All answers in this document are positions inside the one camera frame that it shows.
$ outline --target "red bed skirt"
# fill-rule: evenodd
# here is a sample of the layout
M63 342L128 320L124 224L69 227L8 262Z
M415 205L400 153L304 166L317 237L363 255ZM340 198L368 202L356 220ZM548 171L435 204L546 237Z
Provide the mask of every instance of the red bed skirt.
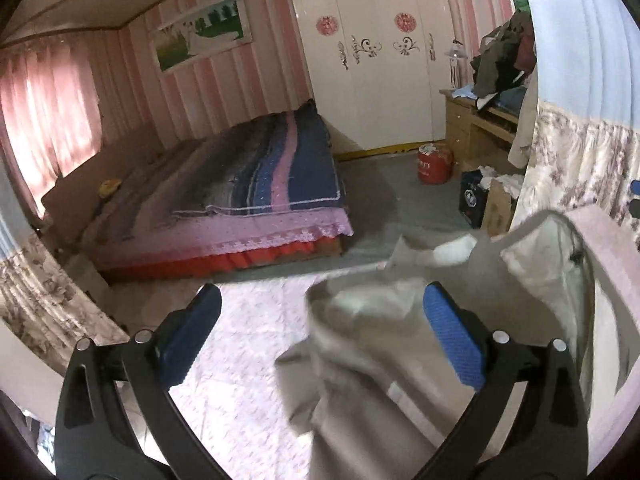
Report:
M132 280L170 280L202 278L217 272L230 272L282 261L305 260L313 256L340 254L339 238L320 238L315 242L293 242L269 249L255 249L242 253L213 254L201 258L162 262L138 267L101 270L110 283Z

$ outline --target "desk drawer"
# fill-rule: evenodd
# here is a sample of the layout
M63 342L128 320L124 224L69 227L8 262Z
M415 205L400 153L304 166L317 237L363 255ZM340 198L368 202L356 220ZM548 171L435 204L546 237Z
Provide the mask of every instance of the desk drawer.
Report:
M447 125L452 124L464 132L471 126L471 110L465 106L447 101Z
M456 164L459 164L466 158L466 150L469 146L469 132L464 132L460 128L447 122L447 145L453 152L453 158Z

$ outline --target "wardrobe door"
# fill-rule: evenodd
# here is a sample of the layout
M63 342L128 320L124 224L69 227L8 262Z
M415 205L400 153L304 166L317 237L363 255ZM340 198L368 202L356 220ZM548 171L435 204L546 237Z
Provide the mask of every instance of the wardrobe door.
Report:
M418 6L428 48L433 137L439 140L444 139L446 122L445 97L440 90L451 87L449 58L444 55L454 39L451 9L448 0L418 0Z
M293 0L293 4L316 105L331 132L333 150L359 150L353 140L360 131L351 81L354 60L337 2Z
M384 108L379 120L386 144L433 139L428 46L417 0L376 0L383 49L379 85Z
M396 144L380 124L383 71L382 38L378 30L375 0L337 0L344 35L349 42L350 72L360 128L352 137L360 150Z

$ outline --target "cardboard box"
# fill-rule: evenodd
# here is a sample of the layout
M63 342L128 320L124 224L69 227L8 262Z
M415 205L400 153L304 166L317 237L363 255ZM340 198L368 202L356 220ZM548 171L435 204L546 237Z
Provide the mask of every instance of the cardboard box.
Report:
M486 199L482 229L489 236L497 236L509 231L515 212L516 201L504 190L497 180L492 180L489 195Z

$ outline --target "red gas cylinder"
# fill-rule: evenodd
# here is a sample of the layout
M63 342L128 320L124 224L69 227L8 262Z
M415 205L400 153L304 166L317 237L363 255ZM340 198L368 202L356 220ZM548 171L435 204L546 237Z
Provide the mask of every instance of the red gas cylinder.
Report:
M444 184L453 172L453 154L444 143L423 144L418 149L418 178L424 184Z

